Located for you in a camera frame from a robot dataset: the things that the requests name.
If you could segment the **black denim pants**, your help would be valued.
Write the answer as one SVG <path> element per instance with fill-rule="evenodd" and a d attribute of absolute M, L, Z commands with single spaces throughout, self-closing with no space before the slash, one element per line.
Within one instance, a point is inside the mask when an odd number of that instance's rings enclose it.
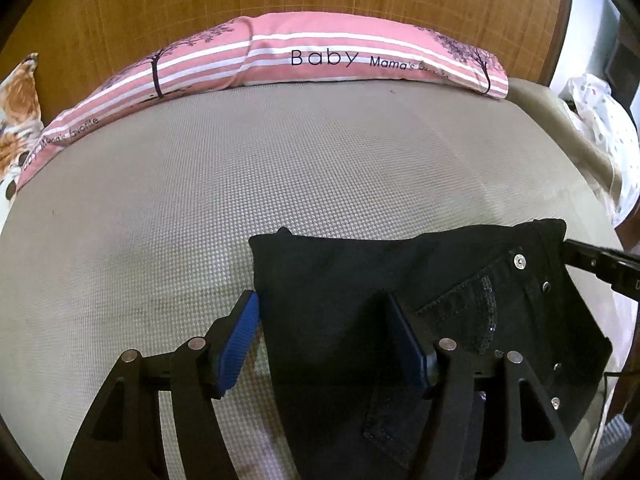
<path fill-rule="evenodd" d="M 272 388 L 305 479 L 577 479 L 612 353 L 566 225 L 250 239 Z"/>

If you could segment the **beige mesh bed mat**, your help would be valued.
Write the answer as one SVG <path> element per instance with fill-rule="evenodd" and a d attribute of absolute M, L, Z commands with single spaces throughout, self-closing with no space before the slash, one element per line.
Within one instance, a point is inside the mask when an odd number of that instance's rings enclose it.
<path fill-rule="evenodd" d="M 253 284 L 248 241 L 406 240 L 561 218 L 618 247 L 604 207 L 521 107 L 409 81 L 184 96 L 56 155 L 1 233 L 1 414 L 56 479 L 127 349 L 205 333 Z"/>

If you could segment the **white dotted cloth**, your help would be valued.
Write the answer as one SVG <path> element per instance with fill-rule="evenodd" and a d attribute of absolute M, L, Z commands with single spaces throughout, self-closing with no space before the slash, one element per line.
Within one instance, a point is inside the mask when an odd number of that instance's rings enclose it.
<path fill-rule="evenodd" d="M 637 128 L 611 87 L 591 74 L 570 78 L 566 90 L 575 110 L 570 119 L 587 141 L 605 157 L 612 183 L 604 184 L 605 208 L 612 226 L 620 226 L 639 198 L 639 138 Z"/>

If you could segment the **beige folded blanket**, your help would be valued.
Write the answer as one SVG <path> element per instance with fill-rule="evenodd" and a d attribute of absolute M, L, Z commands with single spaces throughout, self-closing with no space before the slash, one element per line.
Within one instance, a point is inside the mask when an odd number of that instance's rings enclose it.
<path fill-rule="evenodd" d="M 612 226 L 618 226 L 623 175 L 613 157 L 588 138 L 580 119 L 548 87 L 520 78 L 509 78 L 509 84 L 506 99 L 521 107 L 558 144 L 587 181 Z"/>

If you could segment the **pink striped long pillow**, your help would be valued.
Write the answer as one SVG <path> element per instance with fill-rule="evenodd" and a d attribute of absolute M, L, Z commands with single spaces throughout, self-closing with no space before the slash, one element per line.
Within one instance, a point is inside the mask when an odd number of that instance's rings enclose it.
<path fill-rule="evenodd" d="M 87 134 L 165 100 L 260 84 L 377 79 L 446 84 L 496 100 L 509 92 L 494 54 L 426 27 L 328 12 L 240 16 L 158 49 L 58 114 L 17 184 Z"/>

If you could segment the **floral white orange pillow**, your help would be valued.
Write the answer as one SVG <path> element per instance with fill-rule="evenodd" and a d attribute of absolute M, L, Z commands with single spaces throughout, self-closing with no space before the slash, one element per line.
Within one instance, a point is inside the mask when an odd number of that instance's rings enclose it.
<path fill-rule="evenodd" d="M 43 130 L 35 80 L 37 66 L 38 53 L 34 52 L 23 58 L 1 84 L 1 226 L 13 206 L 25 160 Z"/>

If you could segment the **woven bamboo headboard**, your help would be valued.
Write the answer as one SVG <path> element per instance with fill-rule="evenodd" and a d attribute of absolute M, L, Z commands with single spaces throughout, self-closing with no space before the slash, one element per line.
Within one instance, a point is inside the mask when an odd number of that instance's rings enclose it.
<path fill-rule="evenodd" d="M 241 15 L 326 11 L 438 30 L 498 56 L 514 77 L 548 84 L 570 0 L 1 0 L 1 69 L 37 53 L 51 119 L 139 58 Z"/>

